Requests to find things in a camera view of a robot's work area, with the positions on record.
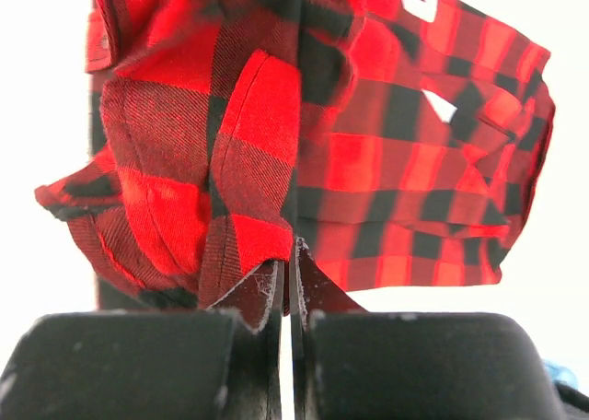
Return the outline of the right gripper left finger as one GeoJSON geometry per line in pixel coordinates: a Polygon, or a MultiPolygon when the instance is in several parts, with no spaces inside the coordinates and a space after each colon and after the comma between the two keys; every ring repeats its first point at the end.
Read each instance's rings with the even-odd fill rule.
{"type": "Polygon", "coordinates": [[[207,310],[48,315],[1,377],[5,419],[277,419],[283,264],[207,310]]]}

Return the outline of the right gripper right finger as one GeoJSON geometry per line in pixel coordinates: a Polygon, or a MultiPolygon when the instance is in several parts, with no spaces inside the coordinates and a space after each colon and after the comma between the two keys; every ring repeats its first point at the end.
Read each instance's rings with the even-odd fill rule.
{"type": "Polygon", "coordinates": [[[289,263],[299,419],[563,419],[530,337],[490,313],[370,312],[298,239],[289,263]]]}

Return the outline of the red black plaid shirt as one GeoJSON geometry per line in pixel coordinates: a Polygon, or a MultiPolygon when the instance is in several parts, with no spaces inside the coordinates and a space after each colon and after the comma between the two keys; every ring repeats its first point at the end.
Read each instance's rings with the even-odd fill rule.
{"type": "Polygon", "coordinates": [[[162,309],[296,239],[345,291],[494,285],[549,145],[549,57],[460,0],[94,0],[106,141],[35,197],[162,309]]]}

